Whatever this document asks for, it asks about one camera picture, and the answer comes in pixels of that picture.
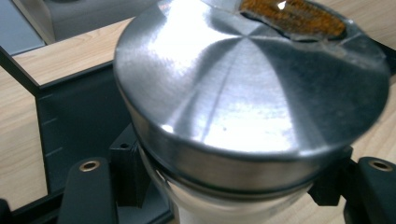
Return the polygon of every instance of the screw hole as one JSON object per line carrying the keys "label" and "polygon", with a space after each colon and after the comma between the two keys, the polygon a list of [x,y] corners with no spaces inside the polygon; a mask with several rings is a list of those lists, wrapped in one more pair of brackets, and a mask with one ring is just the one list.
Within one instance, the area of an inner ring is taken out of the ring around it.
{"label": "screw hole", "polygon": [[390,172],[390,171],[393,170],[393,168],[390,165],[388,165],[388,164],[386,164],[386,163],[384,163],[382,161],[369,161],[369,164],[373,168],[375,168],[377,170],[380,170],[380,171]]}
{"label": "screw hole", "polygon": [[99,165],[99,161],[86,161],[79,166],[79,170],[82,172],[89,172],[98,168]]}
{"label": "screw hole", "polygon": [[127,143],[122,143],[122,144],[120,145],[120,147],[121,147],[122,149],[126,149],[126,148],[129,147],[129,144],[127,144]]}

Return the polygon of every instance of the stainless steel lid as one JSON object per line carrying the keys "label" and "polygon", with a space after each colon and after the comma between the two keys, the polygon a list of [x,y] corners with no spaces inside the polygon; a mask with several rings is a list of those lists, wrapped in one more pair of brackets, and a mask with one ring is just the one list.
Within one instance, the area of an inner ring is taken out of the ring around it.
{"label": "stainless steel lid", "polygon": [[353,21],[337,15],[341,39],[299,42],[241,16],[237,1],[205,2],[159,2],[116,51],[140,143],[174,176],[232,192],[290,189],[376,121],[389,69]]}

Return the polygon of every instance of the metal lid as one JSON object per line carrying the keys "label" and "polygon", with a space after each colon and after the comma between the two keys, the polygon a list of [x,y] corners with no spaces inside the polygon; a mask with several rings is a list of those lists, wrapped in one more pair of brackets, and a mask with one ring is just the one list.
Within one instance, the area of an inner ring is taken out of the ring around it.
{"label": "metal lid", "polygon": [[336,15],[342,39],[299,42],[233,11],[237,1],[205,1],[159,2],[116,51],[140,143],[174,175],[232,192],[289,189],[380,115],[389,69],[352,21]]}

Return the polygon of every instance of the table top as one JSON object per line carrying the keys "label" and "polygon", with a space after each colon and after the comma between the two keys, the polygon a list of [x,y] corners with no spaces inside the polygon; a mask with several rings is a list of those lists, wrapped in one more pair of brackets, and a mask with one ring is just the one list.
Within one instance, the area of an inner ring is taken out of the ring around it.
{"label": "table top", "polygon": [[[373,39],[396,49],[394,0],[320,0],[354,20]],[[14,59],[39,83],[75,74],[113,59],[118,38],[130,20],[79,35]],[[353,147],[353,158],[378,157],[396,163],[396,85],[374,127]],[[0,67],[0,198],[16,209],[47,194],[35,98]],[[269,223],[344,223],[344,202],[319,207],[306,194]]]}

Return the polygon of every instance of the wooden table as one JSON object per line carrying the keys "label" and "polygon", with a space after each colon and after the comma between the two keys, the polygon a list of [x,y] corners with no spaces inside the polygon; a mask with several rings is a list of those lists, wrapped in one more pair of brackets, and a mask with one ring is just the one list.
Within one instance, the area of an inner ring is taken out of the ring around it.
{"label": "wooden table", "polygon": [[[372,38],[396,49],[396,1],[320,0],[353,19]],[[130,20],[15,56],[39,83],[113,59],[117,40]],[[354,159],[374,156],[396,163],[396,85],[387,108],[370,132],[354,144]],[[0,198],[16,209],[46,195],[35,99],[0,68]],[[344,223],[343,205],[318,207],[306,195],[269,223]]]}

